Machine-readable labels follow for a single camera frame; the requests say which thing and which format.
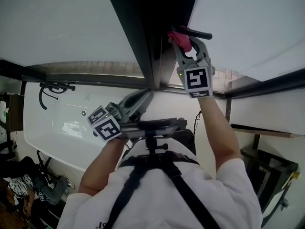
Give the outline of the brown wooden cabinet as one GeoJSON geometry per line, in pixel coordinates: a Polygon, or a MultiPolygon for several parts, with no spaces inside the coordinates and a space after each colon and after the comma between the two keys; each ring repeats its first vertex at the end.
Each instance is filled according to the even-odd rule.
{"type": "Polygon", "coordinates": [[[8,131],[23,131],[24,96],[17,94],[4,95],[8,113],[6,115],[6,127],[8,131]]]}

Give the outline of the black chest-mounted phone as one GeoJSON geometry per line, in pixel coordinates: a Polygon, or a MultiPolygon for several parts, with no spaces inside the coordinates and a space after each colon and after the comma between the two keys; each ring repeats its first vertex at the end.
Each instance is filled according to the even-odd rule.
{"type": "Polygon", "coordinates": [[[184,118],[168,118],[161,120],[125,123],[120,126],[120,132],[127,138],[145,138],[155,136],[170,136],[186,128],[184,118]]]}

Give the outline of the white bottle green mark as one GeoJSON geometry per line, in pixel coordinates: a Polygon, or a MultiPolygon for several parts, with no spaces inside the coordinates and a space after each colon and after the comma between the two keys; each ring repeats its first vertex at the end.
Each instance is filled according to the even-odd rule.
{"type": "Polygon", "coordinates": [[[8,122],[9,105],[5,101],[0,101],[0,121],[4,124],[8,122]]]}

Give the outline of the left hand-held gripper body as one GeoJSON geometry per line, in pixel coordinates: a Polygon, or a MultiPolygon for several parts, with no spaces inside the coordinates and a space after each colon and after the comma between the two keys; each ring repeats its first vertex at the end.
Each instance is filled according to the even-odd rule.
{"type": "Polygon", "coordinates": [[[95,109],[87,116],[87,121],[94,135],[108,142],[113,139],[127,139],[127,136],[121,132],[121,126],[136,121],[140,116],[139,104],[110,102],[106,107],[101,105],[95,109]]]}

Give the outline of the black trousers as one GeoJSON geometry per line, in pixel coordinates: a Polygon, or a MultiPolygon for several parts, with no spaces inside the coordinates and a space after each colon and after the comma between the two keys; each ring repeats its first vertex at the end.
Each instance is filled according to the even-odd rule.
{"type": "Polygon", "coordinates": [[[171,137],[165,139],[168,144],[168,150],[187,156],[198,162],[196,156],[195,137],[191,130],[185,129],[174,133],[171,137]]]}

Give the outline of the black metal rack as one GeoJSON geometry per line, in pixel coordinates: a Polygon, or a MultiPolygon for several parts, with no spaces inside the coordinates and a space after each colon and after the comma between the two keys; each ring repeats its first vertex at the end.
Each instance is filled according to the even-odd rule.
{"type": "Polygon", "coordinates": [[[246,159],[246,172],[258,197],[263,217],[268,217],[289,188],[298,164],[250,147],[241,149],[241,154],[246,159]]]}

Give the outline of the black chest harness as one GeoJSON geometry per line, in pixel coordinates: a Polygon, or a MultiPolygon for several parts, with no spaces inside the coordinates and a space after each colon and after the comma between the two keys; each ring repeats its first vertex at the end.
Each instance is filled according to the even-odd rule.
{"type": "Polygon", "coordinates": [[[186,155],[170,151],[167,143],[158,145],[157,138],[154,136],[146,138],[145,143],[149,154],[131,156],[119,165],[120,168],[134,167],[134,169],[124,183],[103,229],[112,229],[133,193],[139,188],[141,179],[153,169],[159,169],[166,174],[204,229],[221,229],[204,204],[184,181],[181,171],[174,164],[174,162],[190,164],[197,164],[197,162],[186,155]]]}

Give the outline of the person's left forearm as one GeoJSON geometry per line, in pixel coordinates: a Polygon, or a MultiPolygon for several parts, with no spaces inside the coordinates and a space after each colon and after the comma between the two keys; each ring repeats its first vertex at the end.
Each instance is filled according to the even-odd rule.
{"type": "Polygon", "coordinates": [[[98,156],[84,172],[79,193],[95,196],[108,184],[109,175],[115,171],[128,139],[113,139],[106,143],[98,156]]]}

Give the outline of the person's right forearm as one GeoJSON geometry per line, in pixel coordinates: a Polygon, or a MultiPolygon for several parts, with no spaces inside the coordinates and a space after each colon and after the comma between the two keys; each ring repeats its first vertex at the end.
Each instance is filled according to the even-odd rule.
{"type": "Polygon", "coordinates": [[[218,170],[225,162],[241,157],[237,136],[214,98],[199,98],[198,102],[218,170]]]}

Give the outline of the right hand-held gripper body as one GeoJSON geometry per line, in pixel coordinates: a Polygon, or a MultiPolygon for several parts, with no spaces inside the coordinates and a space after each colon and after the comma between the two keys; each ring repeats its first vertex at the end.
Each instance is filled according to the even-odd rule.
{"type": "Polygon", "coordinates": [[[178,60],[177,74],[190,98],[212,97],[212,71],[209,60],[178,60]]]}

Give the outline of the white bathtub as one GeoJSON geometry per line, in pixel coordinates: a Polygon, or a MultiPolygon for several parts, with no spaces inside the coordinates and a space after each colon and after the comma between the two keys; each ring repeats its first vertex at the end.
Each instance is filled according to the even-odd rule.
{"type": "Polygon", "coordinates": [[[39,83],[27,83],[23,126],[28,144],[44,154],[80,171],[85,171],[105,146],[94,136],[87,116],[100,105],[119,103],[135,89],[77,85],[75,91],[40,92],[39,83]]]}

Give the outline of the pink cleaning cloth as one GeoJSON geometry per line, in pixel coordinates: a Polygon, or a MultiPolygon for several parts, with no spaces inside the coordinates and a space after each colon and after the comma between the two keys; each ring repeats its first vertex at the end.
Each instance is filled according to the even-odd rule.
{"type": "Polygon", "coordinates": [[[169,31],[168,37],[171,38],[183,52],[190,52],[192,50],[192,45],[188,35],[181,34],[176,31],[169,31]]]}

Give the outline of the black window handle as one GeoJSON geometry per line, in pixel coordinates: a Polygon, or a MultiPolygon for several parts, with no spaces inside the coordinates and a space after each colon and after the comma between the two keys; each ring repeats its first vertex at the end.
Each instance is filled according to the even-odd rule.
{"type": "Polygon", "coordinates": [[[184,27],[184,26],[172,25],[171,29],[172,29],[172,31],[178,32],[180,34],[184,34],[187,36],[193,36],[193,37],[201,38],[201,39],[205,39],[205,40],[211,40],[213,38],[213,35],[211,33],[196,31],[196,30],[184,27]]]}

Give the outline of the frosted glass panel black frame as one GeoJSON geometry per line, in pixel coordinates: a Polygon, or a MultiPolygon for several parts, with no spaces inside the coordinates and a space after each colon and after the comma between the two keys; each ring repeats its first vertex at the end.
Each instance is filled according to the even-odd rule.
{"type": "Polygon", "coordinates": [[[111,0],[0,0],[0,90],[23,81],[156,87],[111,0]]]}

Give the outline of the person in white shirt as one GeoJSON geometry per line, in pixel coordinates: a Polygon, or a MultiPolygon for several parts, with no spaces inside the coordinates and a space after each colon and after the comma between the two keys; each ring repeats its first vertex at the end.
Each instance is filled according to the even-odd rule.
{"type": "MultiPolygon", "coordinates": [[[[262,212],[243,160],[222,164],[212,179],[199,165],[178,162],[187,185],[215,219],[220,229],[260,229],[262,212]]],[[[108,185],[95,196],[75,193],[67,198],[57,229],[104,229],[131,167],[111,173],[108,185]]],[[[161,170],[141,179],[113,229],[216,229],[203,227],[171,180],[161,170]]]]}

